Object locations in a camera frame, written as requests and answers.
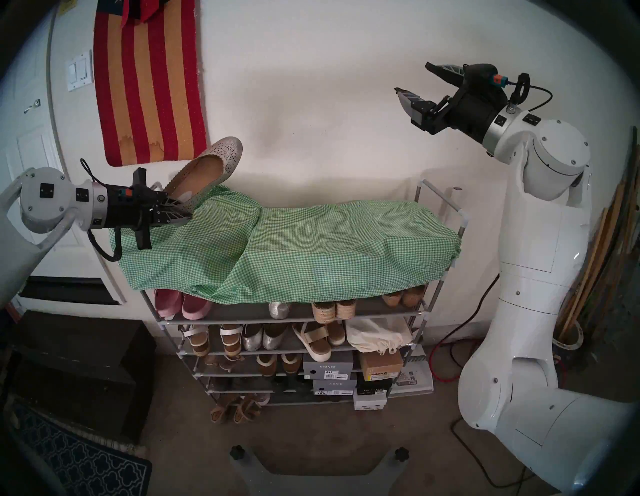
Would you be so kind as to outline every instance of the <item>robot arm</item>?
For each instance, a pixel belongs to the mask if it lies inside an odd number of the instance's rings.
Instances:
[[[588,142],[570,124],[518,107],[528,94],[527,74],[507,100],[501,88],[509,82],[492,65],[426,67],[459,89],[435,104],[396,88],[412,124],[430,134],[459,129],[511,165],[498,307],[460,375],[460,412],[473,428],[494,433],[542,479],[561,491],[576,490],[632,409],[557,387],[553,331],[589,241]]]
[[[67,233],[74,221],[87,231],[94,248],[107,260],[117,261],[122,254],[120,228],[133,229],[139,250],[151,248],[149,228],[180,225],[191,218],[181,203],[163,191],[146,186],[146,170],[138,168],[129,187],[104,184],[92,176],[79,186],[71,183],[58,169],[28,169],[0,194],[0,304],[7,304],[19,291],[51,248]],[[39,244],[27,241],[7,217],[9,208],[20,198],[20,216],[32,232],[49,235]],[[114,228],[116,248],[107,255],[95,242],[93,229]]]

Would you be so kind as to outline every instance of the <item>white wall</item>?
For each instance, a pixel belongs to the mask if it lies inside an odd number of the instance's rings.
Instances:
[[[56,19],[54,116],[74,182],[86,178],[83,157],[101,180],[128,184],[135,166],[105,163],[94,86],[68,93],[65,84],[64,61],[92,46],[95,5],[81,0]],[[281,207],[412,199],[419,177],[465,189],[463,207],[472,220],[432,317],[436,326],[465,320],[497,273],[507,166],[458,131],[419,131],[393,88],[436,101],[452,95],[455,88],[424,69],[427,60],[488,62],[511,79],[530,73],[533,84],[554,93],[536,113],[571,122],[589,141],[593,219],[611,199],[630,126],[640,116],[638,96],[621,69],[585,36],[524,0],[200,0],[199,25],[210,139],[234,135],[244,145],[229,187]],[[532,90],[524,107],[544,98]],[[166,184],[183,164],[150,164],[148,181]],[[107,245],[106,233],[97,238]],[[115,264],[110,267],[148,318],[140,296]],[[476,320],[491,319],[496,293]]]

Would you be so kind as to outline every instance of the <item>black cabinet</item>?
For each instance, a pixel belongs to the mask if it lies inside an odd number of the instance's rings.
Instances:
[[[141,321],[26,312],[11,334],[12,390],[31,406],[137,444],[153,394],[156,342]]]

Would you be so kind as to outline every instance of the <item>green checkered fabric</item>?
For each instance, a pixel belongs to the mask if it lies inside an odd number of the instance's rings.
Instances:
[[[122,233],[120,267],[133,289],[226,304],[378,296],[440,278],[460,253],[457,234],[415,202],[262,209],[223,186],[186,225],[151,233],[143,251]]]

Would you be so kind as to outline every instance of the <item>drawstring bag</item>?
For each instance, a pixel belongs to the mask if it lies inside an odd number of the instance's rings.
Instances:
[[[403,317],[351,319],[347,321],[347,341],[363,353],[377,351],[384,355],[412,341],[411,331]]]

